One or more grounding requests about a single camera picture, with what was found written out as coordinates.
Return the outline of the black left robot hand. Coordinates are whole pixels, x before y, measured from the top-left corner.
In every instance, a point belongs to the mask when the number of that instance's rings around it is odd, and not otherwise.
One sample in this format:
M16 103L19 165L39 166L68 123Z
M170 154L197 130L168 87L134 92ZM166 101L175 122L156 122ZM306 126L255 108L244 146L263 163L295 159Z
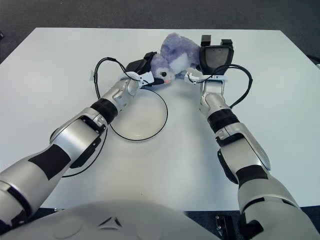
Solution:
M165 81L160 77L154 77L152 73L152 60L157 52L152 51L144 55L143 59L130 62L125 68L125 72L134 80L138 80L140 87L150 87L162 85Z

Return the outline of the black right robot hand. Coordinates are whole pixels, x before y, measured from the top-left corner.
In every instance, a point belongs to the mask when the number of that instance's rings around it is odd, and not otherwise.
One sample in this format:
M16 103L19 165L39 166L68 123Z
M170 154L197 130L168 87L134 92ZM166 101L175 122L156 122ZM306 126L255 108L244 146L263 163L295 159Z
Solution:
M222 39L220 45L211 45L211 35L202 35L199 49L199 64L196 69L203 75L224 75L233 60L234 47L231 39Z

